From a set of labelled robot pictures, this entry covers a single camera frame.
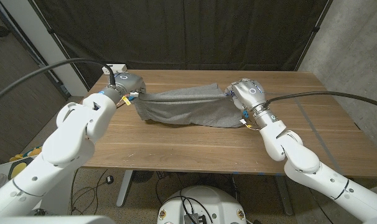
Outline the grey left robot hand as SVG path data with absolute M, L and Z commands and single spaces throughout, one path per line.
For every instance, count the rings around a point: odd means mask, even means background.
M 114 78 L 114 86 L 121 96 L 130 95 L 131 93 L 134 93 L 134 95 L 146 93 L 146 84 L 139 75 L 123 72 L 114 73 L 111 78 Z

